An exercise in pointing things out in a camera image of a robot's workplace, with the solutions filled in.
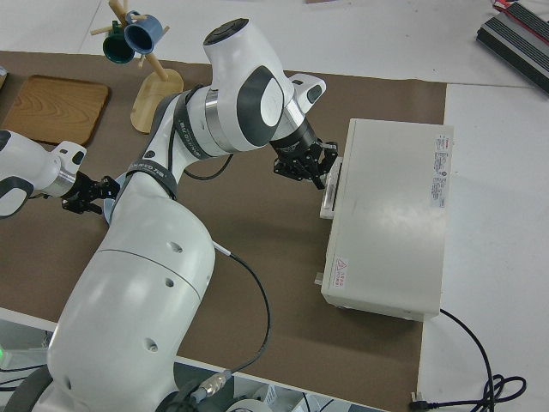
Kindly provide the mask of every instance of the cable connector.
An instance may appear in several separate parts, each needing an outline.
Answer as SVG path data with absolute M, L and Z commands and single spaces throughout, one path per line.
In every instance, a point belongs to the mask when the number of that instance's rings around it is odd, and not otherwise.
M 211 397 L 220 391 L 231 377 L 232 373 L 228 369 L 210 376 L 198 385 L 198 389 L 190 394 L 190 398 L 194 400 L 196 404 L 199 404 L 207 397 Z
M 431 410 L 438 408 L 436 403 L 428 403 L 421 395 L 421 392 L 412 392 L 412 402 L 408 407 L 410 410 Z

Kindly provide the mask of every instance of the white sticker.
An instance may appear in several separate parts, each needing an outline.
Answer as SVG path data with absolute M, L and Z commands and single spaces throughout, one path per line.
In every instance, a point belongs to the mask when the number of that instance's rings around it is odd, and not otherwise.
M 431 185 L 431 206 L 443 208 L 448 196 L 448 178 L 450 173 L 450 150 L 452 141 L 449 136 L 438 135 L 435 138 L 435 161 Z
M 347 269 L 349 267 L 348 259 L 335 257 L 334 267 L 332 269 L 332 286 L 334 288 L 344 288 L 347 278 Z

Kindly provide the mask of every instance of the wooden base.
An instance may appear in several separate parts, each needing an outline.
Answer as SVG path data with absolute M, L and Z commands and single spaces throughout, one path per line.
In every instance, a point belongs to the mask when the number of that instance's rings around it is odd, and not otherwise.
M 169 94 L 183 91 L 181 75 L 172 69 L 166 69 L 168 80 L 163 81 L 156 73 L 151 73 L 143 81 L 131 109 L 131 124 L 141 133 L 150 133 L 156 106 Z

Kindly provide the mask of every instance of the green mug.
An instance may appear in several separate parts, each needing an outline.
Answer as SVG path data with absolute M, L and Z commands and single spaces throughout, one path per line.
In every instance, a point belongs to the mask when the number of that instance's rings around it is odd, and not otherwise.
M 103 53 L 106 58 L 118 64 L 130 62 L 136 54 L 126 43 L 124 30 L 119 26 L 118 21 L 112 22 L 112 30 L 103 41 Z

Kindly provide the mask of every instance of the mug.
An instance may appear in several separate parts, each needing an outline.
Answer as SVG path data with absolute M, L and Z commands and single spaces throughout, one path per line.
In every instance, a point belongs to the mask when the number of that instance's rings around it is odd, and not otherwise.
M 140 14 L 134 10 L 126 14 L 126 22 L 128 23 L 128 26 L 124 29 L 126 42 L 135 52 L 149 54 L 164 35 L 164 29 L 158 19 L 151 15 L 147 15 L 146 19 L 136 22 L 132 22 L 130 15 Z
M 103 41 L 103 53 L 105 53 L 106 58 L 119 64 L 128 63 L 134 58 L 135 52 L 126 43 L 118 21 L 112 22 L 112 30 L 109 31 Z

